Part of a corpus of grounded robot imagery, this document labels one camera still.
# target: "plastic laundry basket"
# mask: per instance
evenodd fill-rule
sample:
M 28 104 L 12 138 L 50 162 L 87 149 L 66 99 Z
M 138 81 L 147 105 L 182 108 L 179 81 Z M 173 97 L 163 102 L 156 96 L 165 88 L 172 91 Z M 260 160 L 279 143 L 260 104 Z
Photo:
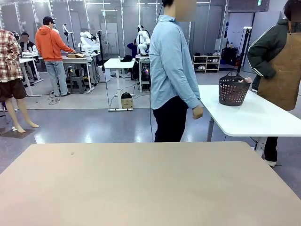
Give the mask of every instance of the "plastic laundry basket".
M 220 78 L 219 101 L 222 105 L 241 106 L 249 90 L 250 83 L 239 82 L 245 80 L 238 72 L 229 72 Z

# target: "cardboard box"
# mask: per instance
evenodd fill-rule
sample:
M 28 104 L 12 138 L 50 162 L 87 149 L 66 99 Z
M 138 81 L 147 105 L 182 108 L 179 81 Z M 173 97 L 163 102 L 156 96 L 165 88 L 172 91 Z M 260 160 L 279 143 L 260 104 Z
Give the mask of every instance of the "cardboard box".
M 121 105 L 122 108 L 133 108 L 134 107 L 133 99 L 132 98 L 121 99 Z
M 68 54 L 68 58 L 70 58 L 70 59 L 83 58 L 85 56 L 86 56 L 86 54 L 80 54 L 80 53 Z

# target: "white shoe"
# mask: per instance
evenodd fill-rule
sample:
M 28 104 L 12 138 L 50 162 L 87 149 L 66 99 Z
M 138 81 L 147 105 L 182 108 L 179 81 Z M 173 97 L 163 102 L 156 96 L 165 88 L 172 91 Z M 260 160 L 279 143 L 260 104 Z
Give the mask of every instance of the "white shoe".
M 274 167 L 276 166 L 277 162 L 276 161 L 267 161 L 267 160 L 264 160 L 270 167 Z

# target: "dark green jacket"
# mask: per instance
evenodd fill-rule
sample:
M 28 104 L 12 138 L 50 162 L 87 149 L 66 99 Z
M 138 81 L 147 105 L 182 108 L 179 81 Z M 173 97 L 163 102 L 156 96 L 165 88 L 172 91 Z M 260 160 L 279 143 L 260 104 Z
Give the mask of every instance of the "dark green jacket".
M 268 29 L 250 46 L 248 59 L 251 68 L 257 74 L 252 84 L 253 89 L 258 90 L 261 77 L 269 79 L 275 76 L 276 71 L 269 62 L 274 59 L 286 45 L 288 32 L 288 20 L 281 19 L 277 25 Z M 294 32 L 301 32 L 300 23 L 292 23 L 291 33 Z

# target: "brown shorts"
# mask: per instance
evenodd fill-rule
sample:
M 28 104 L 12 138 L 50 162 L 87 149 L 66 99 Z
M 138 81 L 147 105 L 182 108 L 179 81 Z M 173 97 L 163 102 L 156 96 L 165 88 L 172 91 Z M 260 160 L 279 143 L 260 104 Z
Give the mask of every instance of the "brown shorts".
M 26 90 L 21 79 L 0 82 L 0 101 L 5 101 L 12 97 L 17 100 L 27 97 Z

